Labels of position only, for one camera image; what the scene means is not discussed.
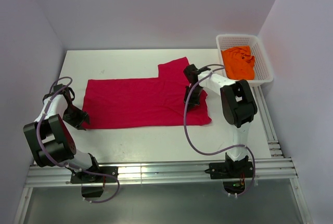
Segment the red t shirt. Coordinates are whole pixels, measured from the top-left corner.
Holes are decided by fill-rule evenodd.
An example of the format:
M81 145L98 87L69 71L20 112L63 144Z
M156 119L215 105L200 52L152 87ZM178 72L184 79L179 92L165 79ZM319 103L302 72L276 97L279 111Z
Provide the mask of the red t shirt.
M150 126L182 126L211 123L202 92L200 105L185 111L188 81L183 73L186 57L158 65L158 77L88 80L83 111L89 115L86 129L120 129Z

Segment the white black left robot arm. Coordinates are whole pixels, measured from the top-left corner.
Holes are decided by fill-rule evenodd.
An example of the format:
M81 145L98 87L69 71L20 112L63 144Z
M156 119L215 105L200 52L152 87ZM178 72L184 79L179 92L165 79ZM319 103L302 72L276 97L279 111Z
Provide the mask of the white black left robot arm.
M23 127L23 133L39 167L65 167L73 172L83 172L89 182L101 177L101 168L90 153L79 151L66 124L77 130L86 130L87 112L73 104L75 94L64 84L53 85L43 97L39 116Z

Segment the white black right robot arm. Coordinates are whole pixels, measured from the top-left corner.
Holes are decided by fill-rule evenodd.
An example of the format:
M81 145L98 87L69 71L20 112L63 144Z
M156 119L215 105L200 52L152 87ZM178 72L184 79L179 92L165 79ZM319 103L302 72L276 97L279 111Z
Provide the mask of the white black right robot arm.
M254 116L258 112L249 83L246 80L231 80L213 71L184 72L190 85L186 87L183 125L189 145L199 154L213 156L226 153L225 171L231 177L237 177L243 171L243 164L248 157L255 162L254 154L248 147L248 132ZM187 131L187 110L200 105L200 95L203 88L207 88L221 97L222 111L225 120L229 123L232 133L232 145L206 153L197 149L190 140Z

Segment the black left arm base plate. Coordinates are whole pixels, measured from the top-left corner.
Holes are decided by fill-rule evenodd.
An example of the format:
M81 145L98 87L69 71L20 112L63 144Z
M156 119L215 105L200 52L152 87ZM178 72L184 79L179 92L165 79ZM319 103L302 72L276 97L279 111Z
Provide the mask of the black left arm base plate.
M85 184L85 183L115 183L118 177L118 167L116 166L102 166L97 172L99 175L89 174L85 172L76 172L71 175L71 184Z

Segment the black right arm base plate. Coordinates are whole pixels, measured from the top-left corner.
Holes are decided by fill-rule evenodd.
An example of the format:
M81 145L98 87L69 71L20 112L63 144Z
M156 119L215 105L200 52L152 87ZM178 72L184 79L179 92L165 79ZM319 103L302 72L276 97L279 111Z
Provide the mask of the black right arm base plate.
M210 175L211 179L240 179L252 178L255 169L252 162L246 162L244 165L235 165L235 163L221 162L210 163L208 169L204 171Z

